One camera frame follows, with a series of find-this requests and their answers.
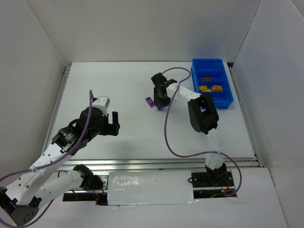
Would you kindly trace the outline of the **purple rectangular lego brick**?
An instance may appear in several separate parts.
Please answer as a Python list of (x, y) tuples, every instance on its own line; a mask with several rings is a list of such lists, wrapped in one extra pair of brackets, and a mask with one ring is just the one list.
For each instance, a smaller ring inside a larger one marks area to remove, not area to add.
[(145, 99), (146, 103), (148, 104), (149, 107), (154, 107), (154, 102), (150, 97), (147, 97)]

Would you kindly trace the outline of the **yellow lego brick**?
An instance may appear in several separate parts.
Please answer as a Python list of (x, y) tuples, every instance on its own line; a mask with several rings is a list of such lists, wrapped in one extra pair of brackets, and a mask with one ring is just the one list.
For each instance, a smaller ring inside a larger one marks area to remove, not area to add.
[(201, 85), (199, 86), (199, 91), (200, 92), (211, 92), (212, 90), (208, 88), (206, 85)]

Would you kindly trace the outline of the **long brown lego plate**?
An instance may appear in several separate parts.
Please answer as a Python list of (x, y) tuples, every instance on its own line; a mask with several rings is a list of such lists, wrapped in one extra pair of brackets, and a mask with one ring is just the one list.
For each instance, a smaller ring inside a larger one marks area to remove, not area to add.
[(212, 81), (212, 77), (203, 77), (202, 81)]

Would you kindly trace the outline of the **yellow round orange-print lego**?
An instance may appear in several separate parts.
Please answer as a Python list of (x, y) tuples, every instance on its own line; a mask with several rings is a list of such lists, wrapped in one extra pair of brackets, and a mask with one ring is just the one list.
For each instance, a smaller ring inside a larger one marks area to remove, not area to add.
[(223, 91), (223, 87), (221, 85), (213, 85), (211, 90), (213, 92), (222, 92)]

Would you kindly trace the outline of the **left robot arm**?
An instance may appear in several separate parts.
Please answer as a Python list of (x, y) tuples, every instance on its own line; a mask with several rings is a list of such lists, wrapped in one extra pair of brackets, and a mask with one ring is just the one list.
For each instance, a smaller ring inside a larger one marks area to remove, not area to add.
[(26, 172), (19, 172), (17, 180), (0, 189), (0, 206), (13, 220), (14, 227), (25, 228), (35, 223), (39, 210), (66, 191), (75, 188), (103, 190), (102, 179), (83, 164), (76, 165), (53, 181), (48, 179), (96, 136), (119, 134), (118, 113), (112, 113), (111, 123), (108, 118), (97, 107), (86, 108), (78, 119), (58, 131)]

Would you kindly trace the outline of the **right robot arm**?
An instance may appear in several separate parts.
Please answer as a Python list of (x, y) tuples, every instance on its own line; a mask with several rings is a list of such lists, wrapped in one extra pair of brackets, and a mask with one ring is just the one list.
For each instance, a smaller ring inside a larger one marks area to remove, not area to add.
[[(151, 81), (154, 85), (154, 105), (159, 110), (165, 107), (168, 108), (164, 123), (164, 139), (169, 151), (179, 158), (192, 158), (204, 155), (207, 180), (212, 184), (222, 182), (227, 173), (227, 166), (218, 144), (216, 129), (218, 127), (219, 115), (211, 95), (191, 91), (181, 86), (174, 79), (166, 79), (162, 73), (155, 74), (151, 78)], [(174, 100), (187, 105), (190, 124), (194, 131), (202, 135), (201, 138), (207, 147), (205, 152), (192, 155), (179, 155), (171, 149), (167, 137), (167, 122)]]

